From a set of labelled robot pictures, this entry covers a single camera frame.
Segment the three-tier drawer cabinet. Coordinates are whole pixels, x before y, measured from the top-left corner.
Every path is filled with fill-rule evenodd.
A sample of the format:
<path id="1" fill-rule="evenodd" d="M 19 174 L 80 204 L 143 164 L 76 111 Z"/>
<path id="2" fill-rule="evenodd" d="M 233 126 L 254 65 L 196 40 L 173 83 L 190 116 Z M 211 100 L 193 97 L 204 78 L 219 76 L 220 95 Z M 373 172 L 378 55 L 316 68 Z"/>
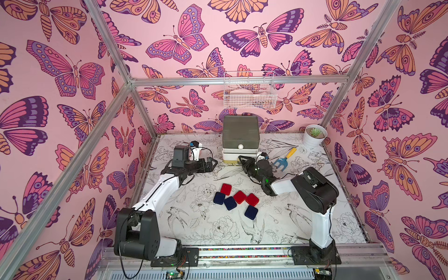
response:
<path id="1" fill-rule="evenodd" d="M 256 158 L 259 154 L 260 131 L 255 115 L 228 115 L 222 132 L 222 159 L 237 164 L 239 156 Z"/>

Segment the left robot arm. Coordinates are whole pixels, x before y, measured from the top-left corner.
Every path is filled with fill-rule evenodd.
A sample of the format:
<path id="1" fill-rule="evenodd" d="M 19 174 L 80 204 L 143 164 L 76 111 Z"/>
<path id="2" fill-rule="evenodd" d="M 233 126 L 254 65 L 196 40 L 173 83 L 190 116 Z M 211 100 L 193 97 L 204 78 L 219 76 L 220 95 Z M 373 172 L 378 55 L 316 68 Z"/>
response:
<path id="1" fill-rule="evenodd" d="M 174 148 L 173 159 L 162 169 L 150 192 L 131 208 L 123 208 L 117 216 L 114 254 L 139 260 L 182 261 L 182 242 L 161 235 L 158 213 L 185 179 L 199 173 L 211 173 L 218 161 L 210 156 L 201 158 L 205 148 L 197 141 Z"/>

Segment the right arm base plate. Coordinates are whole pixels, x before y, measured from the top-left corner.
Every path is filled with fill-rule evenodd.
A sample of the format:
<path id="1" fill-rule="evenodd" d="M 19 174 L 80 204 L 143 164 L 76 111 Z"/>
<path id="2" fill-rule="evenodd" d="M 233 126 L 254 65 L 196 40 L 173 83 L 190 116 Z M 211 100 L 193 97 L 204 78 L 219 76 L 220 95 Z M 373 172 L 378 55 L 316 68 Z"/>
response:
<path id="1" fill-rule="evenodd" d="M 290 249 L 294 265 L 326 266 L 328 264 L 342 264 L 335 245 L 322 249 L 317 246 L 293 246 Z"/>

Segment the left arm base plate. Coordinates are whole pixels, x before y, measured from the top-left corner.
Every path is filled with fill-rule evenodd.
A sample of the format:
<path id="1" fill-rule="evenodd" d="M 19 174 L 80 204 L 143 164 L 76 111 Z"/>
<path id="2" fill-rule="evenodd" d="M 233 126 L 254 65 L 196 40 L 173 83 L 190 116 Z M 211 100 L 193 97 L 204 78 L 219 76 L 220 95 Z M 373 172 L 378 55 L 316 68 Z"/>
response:
<path id="1" fill-rule="evenodd" d="M 199 261 L 198 247 L 182 247 L 169 257 L 158 257 L 151 261 L 151 267 L 197 267 Z"/>

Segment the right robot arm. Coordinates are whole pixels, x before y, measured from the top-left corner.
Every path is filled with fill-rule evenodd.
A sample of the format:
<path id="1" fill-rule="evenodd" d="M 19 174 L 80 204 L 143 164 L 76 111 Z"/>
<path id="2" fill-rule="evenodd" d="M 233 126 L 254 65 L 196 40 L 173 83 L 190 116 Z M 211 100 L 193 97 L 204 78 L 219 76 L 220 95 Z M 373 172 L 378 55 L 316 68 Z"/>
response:
<path id="1" fill-rule="evenodd" d="M 339 196 L 336 186 L 313 167 L 298 175 L 277 178 L 265 159 L 258 161 L 253 157 L 239 156 L 238 161 L 248 178 L 254 179 L 266 195 L 300 195 L 311 212 L 311 237 L 306 258 L 315 264 L 325 261 L 336 263 L 336 242 L 331 235 L 331 215 Z"/>

